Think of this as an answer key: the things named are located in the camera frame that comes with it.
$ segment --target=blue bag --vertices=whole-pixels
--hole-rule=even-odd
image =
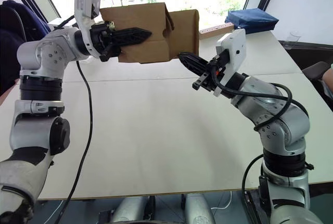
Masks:
[[[245,29],[246,34],[274,30],[279,20],[261,9],[228,11],[225,22],[232,22],[235,29]]]

